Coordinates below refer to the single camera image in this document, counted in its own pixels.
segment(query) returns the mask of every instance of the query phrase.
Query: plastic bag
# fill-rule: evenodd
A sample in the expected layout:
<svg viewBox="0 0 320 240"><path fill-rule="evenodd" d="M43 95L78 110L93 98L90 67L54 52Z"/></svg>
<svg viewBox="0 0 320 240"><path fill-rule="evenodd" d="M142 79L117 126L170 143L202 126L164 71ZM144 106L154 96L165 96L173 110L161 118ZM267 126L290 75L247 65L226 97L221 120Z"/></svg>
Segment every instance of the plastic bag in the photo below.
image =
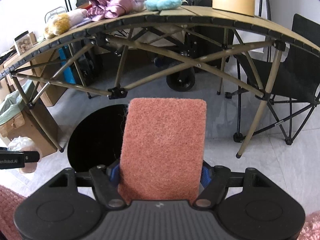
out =
<svg viewBox="0 0 320 240"><path fill-rule="evenodd" d="M37 151L40 155L40 160L42 159L42 152L36 146L36 144L29 137L17 137L14 138L8 145L8 151ZM22 174L32 173L36 171L38 163L25 163L24 168L19 168L19 172Z"/></svg>

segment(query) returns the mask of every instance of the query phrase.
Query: folding table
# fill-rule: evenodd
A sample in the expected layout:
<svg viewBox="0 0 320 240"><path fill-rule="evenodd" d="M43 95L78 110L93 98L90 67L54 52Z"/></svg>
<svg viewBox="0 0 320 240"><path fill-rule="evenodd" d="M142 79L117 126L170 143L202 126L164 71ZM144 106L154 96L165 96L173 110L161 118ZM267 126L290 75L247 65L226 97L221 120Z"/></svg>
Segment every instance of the folding table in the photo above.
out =
<svg viewBox="0 0 320 240"><path fill-rule="evenodd" d="M189 33L193 36L197 36L199 38L205 39L209 42L214 44L218 44L221 46L221 51L213 54L209 54L197 59L193 59L171 50L165 48L159 48L152 46L150 44L141 43L138 41L133 41L130 39L130 36L127 38L116 37L112 35L115 31L121 31L125 29L133 30L134 28L138 27L158 27L158 26L174 26L178 27L181 30ZM267 37L266 41L260 42L250 42L244 44L241 39L239 40L240 44L237 45L226 45L220 44L213 39L210 39L202 34L196 33L193 31L193 27L195 26L214 26L214 27L221 27L224 28L225 33L228 32L228 29L232 29L236 32L236 30L244 30L248 32L258 33ZM104 45L118 44L123 46L122 58L120 60L117 76L116 76L116 83L114 88L110 88L108 90L100 90L92 87L87 87L84 83L84 79L82 77L81 71L79 69L77 59L88 51L92 46L101 43L101 37L103 38ZM68 45L72 42L85 40L86 45L77 53L75 53L66 63L62 66L55 75L52 76L51 79L45 79L42 77L35 77L21 74L20 72L25 70L25 68L17 69L18 67L22 66L25 62L30 61L31 59L37 57L39 54L48 51L48 50L56 50L61 48L62 46ZM51 40L43 41L32 49L28 50L26 53L18 57L15 61L12 62L12 65L8 68L4 69L0 73L0 80L4 78L6 75L10 74L13 77L13 80L23 97L24 102L28 105L31 113L34 115L35 119L39 122L39 118L36 114L32 111L35 103L40 98L42 93L48 88L50 85L57 85L66 88L73 88L76 90L84 91L87 93L93 93L103 96L109 96L110 99L117 99L117 98L124 98L128 91L143 85L147 82L151 82L157 78L167 76L173 74L178 71L182 71L184 69L190 67L197 67L202 70L205 70L209 73L215 74L223 79L229 80L234 84L244 88L256 95L259 99L261 99L259 108L257 113L253 119L252 125L245 137L242 145L236 154L237 158L240 158L243 154L244 150L246 149L252 134L254 133L257 125L261 119L263 114L263 110L266 107L267 100L270 97L270 92L274 85L274 81L278 72L280 59L282 56L282 52L285 50L285 43L290 44L291 46L297 46L303 50L308 51L316 55L317 57L320 56L320 47L316 46L309 40L303 38L302 36L298 35L297 33L288 30L274 22L268 21L261 17L250 17L241 14L225 12L221 10L215 10L209 7L199 7L199 6L181 6L174 10L164 10L164 11L143 11L140 13L129 14L115 19L106 19L101 20L99 22L89 23L87 25L81 26L79 28L70 30L63 35L57 36ZM258 72L255 68L254 64L251 64L252 71L254 73L255 79L257 81L258 87L252 87L245 82L240 81L236 77L233 77L225 72L223 72L223 67L225 65L226 57L239 54L239 53L246 53L252 49L264 48L264 47L275 47L276 52L273 59L273 64L271 67L270 75L268 78L268 82L265 87L263 87ZM181 63L170 67L168 69L161 70L153 75L147 76L142 78L136 82L131 84L126 84L124 86L120 86L121 76L124 68L124 62L126 53L124 51L128 50L128 48L136 48L136 49L143 49L146 51L154 52L166 57L170 57L172 59L178 60ZM222 58L221 63L221 70L216 67L210 66L206 64L206 62ZM57 81L56 78L71 64L75 63L75 66L78 70L80 75L80 79L82 81L82 85L74 85L69 84L61 81ZM39 65L33 65L28 68L35 68ZM31 98L27 98L25 93L23 92L18 79L17 78L25 78L30 79L36 82L44 82L46 85L35 95ZM62 148L58 144L56 140L54 140L50 134L44 129L44 132L48 135L54 145L61 151Z"/></svg>

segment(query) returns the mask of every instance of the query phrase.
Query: light blue plush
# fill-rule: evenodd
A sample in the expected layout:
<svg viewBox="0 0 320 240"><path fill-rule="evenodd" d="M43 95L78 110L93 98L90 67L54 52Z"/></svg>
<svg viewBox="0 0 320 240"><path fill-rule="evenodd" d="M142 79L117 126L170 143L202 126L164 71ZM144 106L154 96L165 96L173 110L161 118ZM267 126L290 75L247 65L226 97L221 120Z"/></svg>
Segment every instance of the light blue plush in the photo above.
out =
<svg viewBox="0 0 320 240"><path fill-rule="evenodd" d="M150 11L176 9L182 4L181 0L146 0L144 5Z"/></svg>

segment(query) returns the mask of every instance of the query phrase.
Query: screw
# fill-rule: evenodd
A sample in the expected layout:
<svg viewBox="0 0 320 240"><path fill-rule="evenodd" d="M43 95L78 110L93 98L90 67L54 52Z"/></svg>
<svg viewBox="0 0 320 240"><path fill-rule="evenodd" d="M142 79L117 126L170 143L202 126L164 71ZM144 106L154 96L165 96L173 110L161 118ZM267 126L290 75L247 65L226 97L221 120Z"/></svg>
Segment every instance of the screw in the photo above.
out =
<svg viewBox="0 0 320 240"><path fill-rule="evenodd" d="M108 203L108 205L110 206L110 207L114 207L114 208L118 208L118 207L121 207L121 206L123 206L123 204L124 204L124 202L123 202L123 200L121 200L121 199L111 199L110 201L109 201L109 203Z"/></svg>
<svg viewBox="0 0 320 240"><path fill-rule="evenodd" d="M204 198L198 199L198 200L196 201L196 205L197 205L198 207L210 207L210 206L211 206L211 201L208 200L208 199L204 199Z"/></svg>

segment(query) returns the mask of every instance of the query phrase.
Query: round pad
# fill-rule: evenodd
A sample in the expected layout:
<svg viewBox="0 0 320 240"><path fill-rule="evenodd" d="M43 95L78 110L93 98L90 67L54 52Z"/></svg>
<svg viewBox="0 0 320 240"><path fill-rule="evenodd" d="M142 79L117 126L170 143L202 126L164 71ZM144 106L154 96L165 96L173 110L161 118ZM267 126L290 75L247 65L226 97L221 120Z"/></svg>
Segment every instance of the round pad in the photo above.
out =
<svg viewBox="0 0 320 240"><path fill-rule="evenodd" d="M35 192L22 202L14 222L27 239L70 240L89 233L100 217L100 206L92 198L55 188Z"/></svg>
<svg viewBox="0 0 320 240"><path fill-rule="evenodd" d="M272 188L255 188L227 198L219 205L218 216L230 233L248 240L293 239L305 221L301 205Z"/></svg>

